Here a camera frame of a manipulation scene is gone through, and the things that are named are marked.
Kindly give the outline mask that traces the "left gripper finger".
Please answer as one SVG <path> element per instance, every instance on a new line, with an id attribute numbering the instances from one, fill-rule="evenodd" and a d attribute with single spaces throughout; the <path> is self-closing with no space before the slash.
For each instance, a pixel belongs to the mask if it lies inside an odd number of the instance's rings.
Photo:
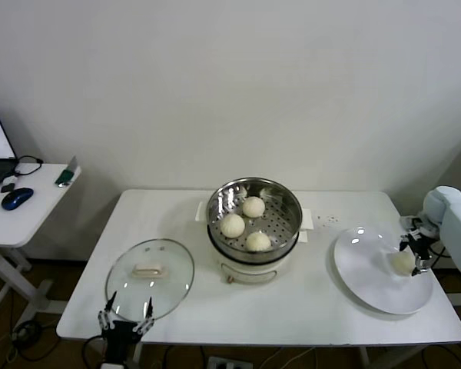
<path id="1" fill-rule="evenodd" d="M 107 300 L 104 309 L 98 312 L 98 323 L 100 329 L 102 330 L 113 330 L 114 322 L 111 320 L 111 309 L 116 298 L 117 292 L 115 291 L 113 295 Z"/>
<path id="2" fill-rule="evenodd" d="M 136 333 L 147 333 L 154 325 L 152 298 L 149 299 L 146 308 L 144 320 L 135 328 Z"/>

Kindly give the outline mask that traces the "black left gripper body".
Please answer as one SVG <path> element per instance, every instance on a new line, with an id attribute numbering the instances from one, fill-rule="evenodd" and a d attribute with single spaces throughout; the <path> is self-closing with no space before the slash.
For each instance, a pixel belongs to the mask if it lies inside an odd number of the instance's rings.
<path id="1" fill-rule="evenodd" d="M 142 338 L 137 324 L 128 321 L 113 321 L 101 325 L 101 336 L 107 343 L 104 353 L 106 364 L 124 364 L 131 346 Z"/>

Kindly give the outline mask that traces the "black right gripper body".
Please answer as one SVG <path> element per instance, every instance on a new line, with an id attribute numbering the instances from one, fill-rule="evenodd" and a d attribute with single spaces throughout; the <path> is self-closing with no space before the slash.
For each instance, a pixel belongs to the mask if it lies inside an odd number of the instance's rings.
<path id="1" fill-rule="evenodd" d="M 421 233 L 409 233 L 406 241 L 416 259 L 416 266 L 428 266 L 431 259 L 429 252 L 430 239 Z"/>

